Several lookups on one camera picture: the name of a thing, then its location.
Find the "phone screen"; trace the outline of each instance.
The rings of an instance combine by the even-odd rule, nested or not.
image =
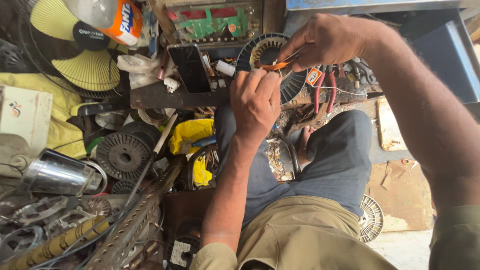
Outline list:
[[[198,50],[196,45],[172,46],[168,48],[168,52],[177,66],[183,84],[189,93],[212,92],[200,50]]]

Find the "red pliers handle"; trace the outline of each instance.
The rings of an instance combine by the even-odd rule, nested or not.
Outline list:
[[[330,86],[332,87],[332,94],[330,95],[330,100],[328,101],[327,113],[331,113],[336,96],[335,71],[333,70],[332,65],[328,66],[328,79],[330,80]]]
[[[322,83],[324,82],[325,79],[325,66],[323,66],[323,69],[320,70],[322,74],[320,74],[320,77],[318,78],[317,82],[315,83],[315,114],[318,114],[318,95],[320,94],[320,87],[322,86]]]

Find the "fan blade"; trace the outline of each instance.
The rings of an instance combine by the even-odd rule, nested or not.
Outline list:
[[[128,48],[127,46],[123,45],[123,44],[120,44],[120,43],[117,43],[115,40],[113,39],[110,39],[110,43],[108,44],[108,48],[109,49],[115,49],[115,47],[118,45],[117,47],[117,51],[119,52],[123,52],[124,54],[128,54]]]
[[[116,87],[120,82],[120,73],[112,60],[110,76],[108,66],[110,54],[108,51],[84,50],[80,55],[67,60],[52,60],[53,66],[73,84],[90,91],[107,91]]]
[[[30,22],[40,32],[71,41],[74,41],[73,26],[78,21],[61,0],[39,0],[30,15]]]

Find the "dark gray trousers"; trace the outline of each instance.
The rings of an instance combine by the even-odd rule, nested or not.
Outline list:
[[[217,107],[215,128],[220,161],[217,175],[220,176],[236,130],[229,104]],[[311,134],[307,143],[307,159],[312,162],[291,183],[277,184],[265,154],[268,143],[263,140],[250,167],[242,227],[269,204],[288,196],[328,198],[362,216],[360,200],[372,171],[368,157],[371,144],[370,117],[360,110],[342,112]]]

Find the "white wire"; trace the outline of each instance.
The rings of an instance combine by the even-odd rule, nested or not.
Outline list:
[[[312,86],[312,87],[313,87],[313,88],[335,88],[335,89],[337,89],[337,90],[340,91],[340,92],[349,93],[349,94],[351,94],[351,95],[355,95],[355,96],[367,96],[367,95],[365,95],[365,94],[354,94],[354,93],[350,93],[350,92],[347,92],[347,91],[343,91],[343,90],[341,90],[341,89],[339,89],[339,88],[337,88],[337,87],[321,87],[321,86]]]

